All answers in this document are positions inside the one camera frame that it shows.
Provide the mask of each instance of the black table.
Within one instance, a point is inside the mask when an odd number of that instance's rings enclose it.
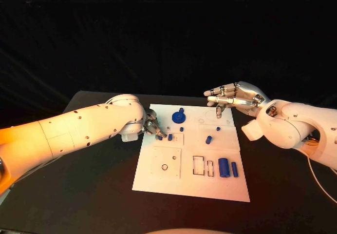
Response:
[[[69,112],[116,94],[77,92]],[[138,95],[151,103],[204,106],[206,99]],[[240,126],[252,118],[233,110],[250,203],[132,191],[141,139],[119,135],[64,155],[14,185],[0,206],[0,229],[37,234],[145,233],[198,228],[231,233],[337,233],[337,205],[314,182],[306,158],[250,142]],[[312,162],[337,197],[337,176]]]

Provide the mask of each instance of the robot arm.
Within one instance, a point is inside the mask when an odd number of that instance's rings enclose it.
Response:
[[[0,130],[0,194],[13,182],[60,156],[121,134],[122,141],[147,132],[162,137],[154,111],[134,95],[118,95],[49,119]]]
[[[223,109],[230,107],[256,117],[242,127],[249,140],[265,136],[278,147],[293,148],[314,161],[337,169],[337,110],[283,100],[270,101],[260,89],[242,81],[206,91],[204,95],[208,96],[208,106],[217,102],[217,118]],[[319,141],[306,138],[315,129]]]

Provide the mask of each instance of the white board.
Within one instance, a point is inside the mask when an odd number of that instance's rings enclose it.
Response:
[[[171,114],[184,109],[185,121],[175,124]],[[161,130],[172,140],[144,135],[132,190],[249,202],[249,193],[231,111],[216,118],[213,107],[151,104]],[[219,158],[236,162],[239,177],[219,175]]]

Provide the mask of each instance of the robotic hand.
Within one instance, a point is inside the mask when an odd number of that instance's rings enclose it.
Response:
[[[144,110],[134,95],[49,119],[0,129],[0,194],[10,185],[60,156],[121,134],[122,141],[147,132],[167,137],[155,112]]]
[[[242,81],[203,94],[207,106],[217,103],[217,118],[224,108],[230,107],[256,117],[242,127],[249,140],[257,140],[265,135],[278,147],[298,150],[314,161],[337,169],[337,110],[283,100],[270,101],[260,89]],[[319,141],[309,137],[315,129]]]

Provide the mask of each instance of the black backdrop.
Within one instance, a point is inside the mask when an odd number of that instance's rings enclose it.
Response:
[[[335,108],[327,9],[311,1],[0,5],[0,127],[60,114],[79,90],[200,97],[240,80],[269,98]]]

